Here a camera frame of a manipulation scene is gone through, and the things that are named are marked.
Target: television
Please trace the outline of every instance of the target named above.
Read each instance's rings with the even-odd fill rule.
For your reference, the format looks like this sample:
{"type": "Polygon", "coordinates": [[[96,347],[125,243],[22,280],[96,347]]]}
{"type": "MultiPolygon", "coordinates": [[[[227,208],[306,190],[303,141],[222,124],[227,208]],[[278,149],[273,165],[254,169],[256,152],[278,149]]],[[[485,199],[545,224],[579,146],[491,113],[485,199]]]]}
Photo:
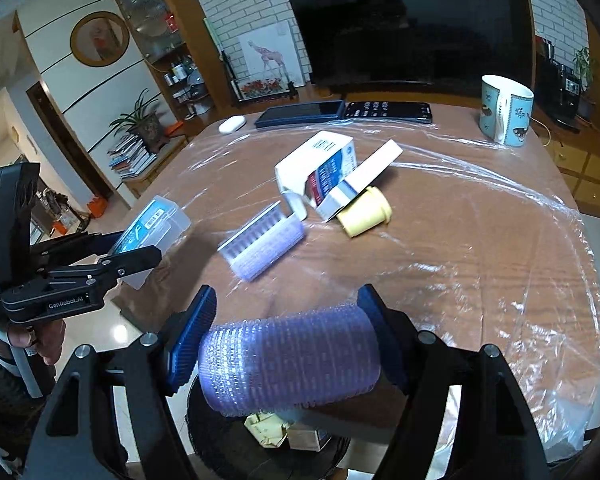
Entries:
{"type": "Polygon", "coordinates": [[[529,0],[290,2],[318,85],[480,96],[496,74],[531,86],[529,0]]]}

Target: clear plastic table cover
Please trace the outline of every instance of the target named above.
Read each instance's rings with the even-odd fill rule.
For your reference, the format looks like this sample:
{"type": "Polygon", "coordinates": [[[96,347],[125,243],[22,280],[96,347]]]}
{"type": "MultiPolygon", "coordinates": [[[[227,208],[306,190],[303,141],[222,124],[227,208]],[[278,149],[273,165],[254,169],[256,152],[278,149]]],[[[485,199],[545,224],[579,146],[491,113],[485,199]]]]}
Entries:
{"type": "MultiPolygon", "coordinates": [[[[524,146],[510,148],[480,133],[478,110],[432,105],[432,112],[429,126],[356,120],[256,130],[252,115],[223,136],[212,124],[120,225],[161,195],[183,208],[192,227],[140,290],[123,283],[113,301],[140,328],[157,330],[202,283],[218,293],[218,324],[354,301],[372,283],[390,308],[449,345],[499,346],[547,457],[573,453],[600,380],[600,293],[580,214],[532,129],[524,146]],[[218,244],[280,200],[274,165],[322,129],[353,137],[359,163],[389,139],[404,149],[374,183],[392,206],[391,222],[350,239],[337,220],[323,223],[308,208],[306,239],[253,283],[242,282],[218,244]]],[[[368,394],[312,410],[390,432],[404,402],[381,378],[368,394]]],[[[458,402],[454,390],[440,433],[442,462],[458,402]]]]}

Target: blue mug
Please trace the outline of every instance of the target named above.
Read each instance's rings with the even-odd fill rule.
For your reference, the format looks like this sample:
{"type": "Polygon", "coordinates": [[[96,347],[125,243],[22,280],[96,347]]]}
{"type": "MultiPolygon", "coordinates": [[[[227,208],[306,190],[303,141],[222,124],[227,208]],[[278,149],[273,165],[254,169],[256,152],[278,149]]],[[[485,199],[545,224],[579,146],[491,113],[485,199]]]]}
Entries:
{"type": "Polygon", "coordinates": [[[480,130],[498,144],[522,146],[529,129],[534,93],[499,75],[482,76],[480,130]]]}

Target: smartphone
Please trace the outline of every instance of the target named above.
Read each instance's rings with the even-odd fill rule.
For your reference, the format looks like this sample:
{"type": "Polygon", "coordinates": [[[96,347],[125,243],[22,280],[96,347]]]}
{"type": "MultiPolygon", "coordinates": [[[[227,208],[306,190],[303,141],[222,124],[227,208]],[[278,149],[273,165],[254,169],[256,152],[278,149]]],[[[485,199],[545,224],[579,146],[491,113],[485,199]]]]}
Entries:
{"type": "Polygon", "coordinates": [[[398,119],[411,123],[431,124],[433,115],[428,103],[411,101],[356,101],[349,103],[345,119],[398,119]]]}
{"type": "Polygon", "coordinates": [[[341,119],[344,108],[345,103],[342,100],[272,106],[255,121],[255,126],[264,128],[284,124],[324,123],[341,119]]]}

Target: green plant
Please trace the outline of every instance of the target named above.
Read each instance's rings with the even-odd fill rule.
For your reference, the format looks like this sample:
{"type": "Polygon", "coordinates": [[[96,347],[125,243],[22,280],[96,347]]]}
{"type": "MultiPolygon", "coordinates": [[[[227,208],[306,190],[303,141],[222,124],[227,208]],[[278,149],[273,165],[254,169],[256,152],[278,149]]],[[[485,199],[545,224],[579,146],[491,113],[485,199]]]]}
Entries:
{"type": "Polygon", "coordinates": [[[593,71],[596,68],[597,61],[589,55],[589,48],[583,46],[576,51],[573,58],[573,65],[576,74],[580,76],[582,90],[586,92],[593,83],[593,71]]]}
{"type": "Polygon", "coordinates": [[[133,112],[131,112],[130,114],[120,114],[119,118],[109,123],[111,129],[107,132],[107,135],[114,130],[119,130],[120,128],[123,128],[124,126],[128,126],[127,131],[129,131],[134,126],[138,126],[138,124],[140,124],[142,120],[144,120],[144,118],[147,117],[147,107],[149,106],[149,104],[151,104],[158,98],[158,96],[155,96],[152,99],[149,99],[148,101],[144,101],[144,93],[148,91],[149,89],[145,88],[140,92],[140,95],[138,96],[138,99],[136,99],[136,103],[134,104],[133,112]]]}

